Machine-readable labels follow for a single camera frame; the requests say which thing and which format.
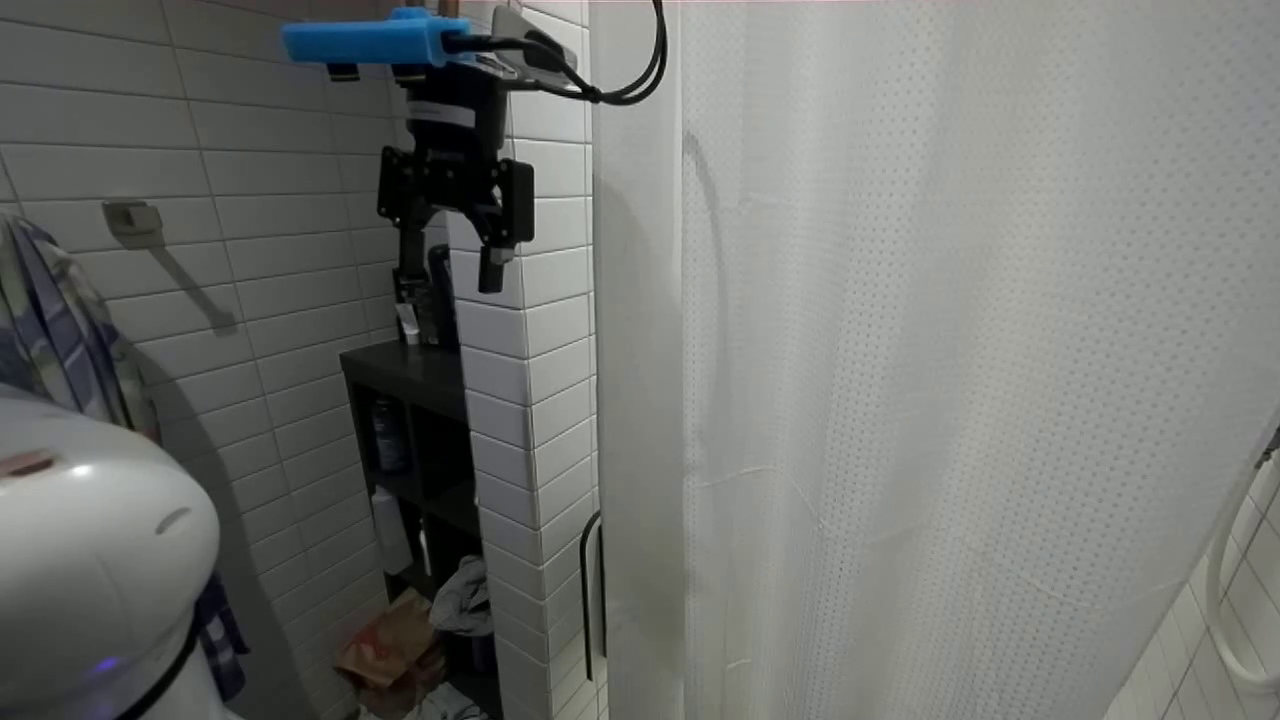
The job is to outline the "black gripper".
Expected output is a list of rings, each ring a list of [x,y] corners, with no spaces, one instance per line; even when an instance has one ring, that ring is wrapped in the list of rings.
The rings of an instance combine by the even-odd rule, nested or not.
[[[504,160],[506,84],[464,63],[399,68],[409,99],[409,148],[378,151],[377,212],[399,230],[396,303],[410,303],[420,336],[434,333],[422,212],[464,212],[478,237],[482,297],[504,289],[513,247],[537,237],[532,187],[524,160]]]

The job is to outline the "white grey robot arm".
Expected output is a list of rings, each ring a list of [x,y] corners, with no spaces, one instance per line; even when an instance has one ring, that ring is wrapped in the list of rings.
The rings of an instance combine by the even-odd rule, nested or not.
[[[241,706],[342,716],[330,657],[383,599],[338,357],[391,333],[391,237],[371,148],[391,112],[342,91],[213,97],[5,84],[8,230],[55,247],[115,326],[23,357],[47,446],[38,505],[5,516],[5,623],[119,673],[177,629],[203,574],[247,631]]]

